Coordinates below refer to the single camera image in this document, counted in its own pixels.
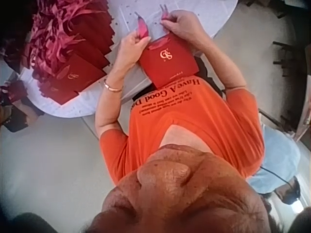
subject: t-shirt sleeve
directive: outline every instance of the t-shirt sleeve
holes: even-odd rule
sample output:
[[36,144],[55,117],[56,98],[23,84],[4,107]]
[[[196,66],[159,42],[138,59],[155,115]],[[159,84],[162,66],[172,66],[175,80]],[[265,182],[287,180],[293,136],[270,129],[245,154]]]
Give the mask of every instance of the t-shirt sleeve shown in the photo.
[[128,156],[128,136],[122,131],[111,129],[100,138],[100,147],[109,174],[115,184],[125,175],[125,162]]
[[227,94],[227,104],[244,132],[241,138],[248,153],[243,153],[239,161],[243,176],[249,177],[259,170],[264,158],[264,141],[256,98],[246,89],[232,90]]

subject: white tablecloth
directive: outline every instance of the white tablecloth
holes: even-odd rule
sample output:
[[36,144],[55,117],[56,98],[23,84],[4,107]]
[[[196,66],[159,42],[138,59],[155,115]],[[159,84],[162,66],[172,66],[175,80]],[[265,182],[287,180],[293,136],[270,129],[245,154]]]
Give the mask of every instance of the white tablecloth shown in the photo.
[[[166,4],[168,9],[184,9],[195,12],[204,29],[212,37],[224,26],[235,9],[238,0],[108,0],[110,13],[114,18],[112,28],[116,32],[113,37],[115,45],[107,59],[113,63],[117,53],[118,43],[121,38],[137,28],[138,12],[148,24],[153,39],[158,39],[163,34],[159,25],[161,17],[160,4]],[[98,99],[103,90],[103,79],[94,83],[80,95],[64,105],[59,105],[49,98],[41,96],[37,81],[32,78],[32,70],[24,69],[20,78],[25,82],[28,97],[31,102],[43,112],[65,118],[84,117],[95,113]],[[138,67],[126,76],[122,102],[129,101],[135,94],[150,84],[150,80]]]

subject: gold monogram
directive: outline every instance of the gold monogram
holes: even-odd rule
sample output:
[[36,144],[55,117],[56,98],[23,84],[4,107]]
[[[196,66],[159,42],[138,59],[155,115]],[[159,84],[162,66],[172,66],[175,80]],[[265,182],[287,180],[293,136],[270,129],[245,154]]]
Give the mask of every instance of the gold monogram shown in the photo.
[[78,77],[79,77],[78,74],[70,73],[70,74],[68,75],[68,79],[77,79]]
[[169,49],[165,49],[165,50],[161,51],[160,57],[163,59],[170,60],[173,58],[173,55],[169,52]]

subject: gray floor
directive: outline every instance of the gray floor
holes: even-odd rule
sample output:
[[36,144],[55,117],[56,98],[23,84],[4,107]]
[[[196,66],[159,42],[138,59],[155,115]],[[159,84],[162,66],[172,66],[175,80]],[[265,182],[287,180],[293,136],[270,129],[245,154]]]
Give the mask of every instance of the gray floor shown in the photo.
[[[238,5],[215,38],[241,68],[259,107],[275,118],[286,108],[288,85],[280,68],[272,64],[277,57],[272,41],[290,43],[291,31],[284,18],[277,19],[267,8]],[[125,131],[130,106],[130,102],[124,105],[120,117]],[[44,116],[22,132],[2,130],[1,202],[10,217],[33,212],[59,232],[71,233],[99,212],[113,185],[98,139],[90,132],[93,124],[93,116]]]

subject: orange t-shirt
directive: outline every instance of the orange t-shirt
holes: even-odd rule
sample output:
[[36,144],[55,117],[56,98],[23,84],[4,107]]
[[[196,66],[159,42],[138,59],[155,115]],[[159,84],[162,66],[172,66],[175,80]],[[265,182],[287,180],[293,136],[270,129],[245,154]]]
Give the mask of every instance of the orange t-shirt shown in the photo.
[[100,145],[113,181],[144,164],[171,125],[196,134],[245,178],[261,165],[264,143],[255,97],[237,89],[225,101],[203,79],[191,76],[137,100],[129,136],[117,129],[102,134]]

